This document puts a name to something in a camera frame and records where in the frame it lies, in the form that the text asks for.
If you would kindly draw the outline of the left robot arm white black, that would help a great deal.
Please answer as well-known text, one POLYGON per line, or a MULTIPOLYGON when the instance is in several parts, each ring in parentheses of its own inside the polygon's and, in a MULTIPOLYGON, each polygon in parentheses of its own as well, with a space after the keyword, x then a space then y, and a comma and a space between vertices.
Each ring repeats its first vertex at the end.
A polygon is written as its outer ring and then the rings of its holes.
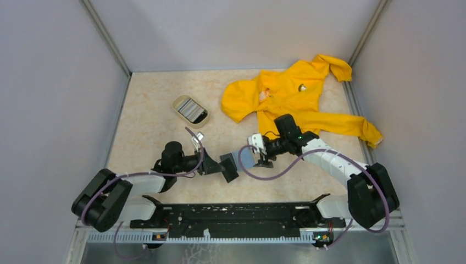
POLYGON ((164 193, 178 178, 192 178, 196 173, 223 173, 228 178, 235 168, 231 154, 217 162, 201 147, 187 156, 181 143, 171 141, 148 172, 117 176, 109 169, 101 169, 75 199, 71 211, 83 224, 99 232, 107 231, 117 222, 133 220, 144 220, 156 228, 163 224, 165 213, 147 195, 164 193))

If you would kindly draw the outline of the beige oval card tray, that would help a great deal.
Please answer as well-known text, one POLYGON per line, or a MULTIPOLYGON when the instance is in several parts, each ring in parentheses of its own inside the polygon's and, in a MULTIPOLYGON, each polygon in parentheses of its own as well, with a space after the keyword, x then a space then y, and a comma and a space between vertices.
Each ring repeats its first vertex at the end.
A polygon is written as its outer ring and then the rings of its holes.
POLYGON ((189 95, 178 96, 171 107, 188 126, 195 129, 204 127, 210 119, 209 110, 189 95))

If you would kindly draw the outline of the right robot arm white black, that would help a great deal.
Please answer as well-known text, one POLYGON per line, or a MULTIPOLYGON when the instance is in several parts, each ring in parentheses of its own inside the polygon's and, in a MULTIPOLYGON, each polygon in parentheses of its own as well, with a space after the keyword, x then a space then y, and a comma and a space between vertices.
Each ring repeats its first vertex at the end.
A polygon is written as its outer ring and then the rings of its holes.
POLYGON ((270 167, 278 155, 289 153, 300 160, 319 166, 346 187, 346 195, 324 195, 309 212, 311 223, 323 227, 331 218, 350 218, 361 227, 375 233, 373 227, 384 221, 400 206, 387 169, 379 163, 357 162, 326 144, 317 134, 302 131, 292 115, 274 120, 278 136, 270 139, 260 133, 248 138, 252 152, 259 154, 259 167, 270 167))

